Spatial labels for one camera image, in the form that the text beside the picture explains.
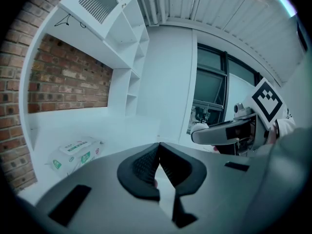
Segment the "dark framed window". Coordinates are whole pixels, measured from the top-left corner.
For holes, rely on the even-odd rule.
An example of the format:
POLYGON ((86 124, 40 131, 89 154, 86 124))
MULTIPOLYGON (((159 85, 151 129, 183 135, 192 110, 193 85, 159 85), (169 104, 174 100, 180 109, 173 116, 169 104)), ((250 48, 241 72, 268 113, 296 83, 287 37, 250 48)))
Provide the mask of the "dark framed window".
POLYGON ((242 102, 263 77, 225 51, 199 43, 193 104, 187 133, 197 123, 208 126, 234 118, 242 102))

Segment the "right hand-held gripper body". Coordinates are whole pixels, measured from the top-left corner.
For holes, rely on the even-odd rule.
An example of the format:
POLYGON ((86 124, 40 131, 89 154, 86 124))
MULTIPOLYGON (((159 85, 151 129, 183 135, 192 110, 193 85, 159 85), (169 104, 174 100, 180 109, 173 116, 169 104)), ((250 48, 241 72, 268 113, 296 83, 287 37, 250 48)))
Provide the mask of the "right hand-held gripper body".
POLYGON ((242 103, 234 105, 234 118, 211 126, 212 146, 220 153, 248 155, 266 144, 273 124, 282 115, 283 100, 263 78, 242 103))

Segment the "white slatted panel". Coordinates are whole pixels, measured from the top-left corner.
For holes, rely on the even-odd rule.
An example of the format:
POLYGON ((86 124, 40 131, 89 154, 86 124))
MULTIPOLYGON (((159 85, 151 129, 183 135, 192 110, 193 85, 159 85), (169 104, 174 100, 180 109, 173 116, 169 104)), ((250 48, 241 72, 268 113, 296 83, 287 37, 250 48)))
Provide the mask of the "white slatted panel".
POLYGON ((100 24, 117 6, 117 0, 79 0, 79 4, 100 24))

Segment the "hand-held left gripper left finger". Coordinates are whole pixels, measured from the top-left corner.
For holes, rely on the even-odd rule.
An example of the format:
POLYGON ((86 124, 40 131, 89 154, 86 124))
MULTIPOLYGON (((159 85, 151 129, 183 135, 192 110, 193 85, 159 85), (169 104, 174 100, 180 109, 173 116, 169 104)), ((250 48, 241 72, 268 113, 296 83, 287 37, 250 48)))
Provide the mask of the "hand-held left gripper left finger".
POLYGON ((117 169, 117 178, 132 196, 145 200, 160 200, 155 187, 155 174, 160 164, 158 143, 123 160, 117 169))

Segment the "white desk with hutch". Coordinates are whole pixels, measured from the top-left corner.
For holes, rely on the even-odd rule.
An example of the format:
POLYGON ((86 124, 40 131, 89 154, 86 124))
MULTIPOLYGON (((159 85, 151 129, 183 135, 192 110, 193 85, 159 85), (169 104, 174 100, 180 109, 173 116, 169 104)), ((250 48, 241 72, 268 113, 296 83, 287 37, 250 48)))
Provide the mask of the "white desk with hutch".
POLYGON ((117 0, 117 6, 103 24, 93 18, 79 0, 61 0, 48 14, 31 41, 20 76, 20 122, 37 181, 19 196, 36 203, 60 181, 45 163, 56 148, 71 140, 100 139, 105 142, 105 155, 155 140, 158 122, 137 114, 148 44, 149 36, 137 0, 117 0), (107 106, 28 111, 32 67, 47 34, 113 69, 107 106))

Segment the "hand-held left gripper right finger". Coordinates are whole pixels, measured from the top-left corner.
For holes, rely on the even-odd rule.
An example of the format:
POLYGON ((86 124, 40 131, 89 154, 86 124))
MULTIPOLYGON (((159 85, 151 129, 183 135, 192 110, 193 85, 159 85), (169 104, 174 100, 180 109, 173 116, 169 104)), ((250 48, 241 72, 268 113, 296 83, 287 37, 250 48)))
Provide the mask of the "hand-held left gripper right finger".
POLYGON ((159 162, 175 189, 172 222, 183 228, 195 222, 197 217, 185 212, 180 198, 198 191, 207 176, 206 166, 166 143, 159 144, 159 162))

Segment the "white green wet wipes pack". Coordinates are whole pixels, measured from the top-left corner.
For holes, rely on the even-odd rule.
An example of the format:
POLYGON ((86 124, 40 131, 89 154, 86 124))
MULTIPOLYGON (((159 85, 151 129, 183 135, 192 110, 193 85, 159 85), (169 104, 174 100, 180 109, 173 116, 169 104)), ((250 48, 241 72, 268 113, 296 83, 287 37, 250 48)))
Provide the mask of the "white green wet wipes pack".
POLYGON ((45 166, 60 178, 65 178, 87 163, 99 158, 104 147, 104 141, 82 136, 56 148, 48 156, 45 166))

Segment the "person's right forearm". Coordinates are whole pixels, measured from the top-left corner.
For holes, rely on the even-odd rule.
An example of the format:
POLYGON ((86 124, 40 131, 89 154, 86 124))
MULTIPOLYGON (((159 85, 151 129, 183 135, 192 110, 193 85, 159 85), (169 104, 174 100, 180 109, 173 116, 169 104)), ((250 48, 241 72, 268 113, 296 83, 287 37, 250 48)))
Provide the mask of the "person's right forearm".
POLYGON ((292 117, 277 119, 269 130, 266 144, 275 144, 280 138, 292 133, 296 128, 292 117))

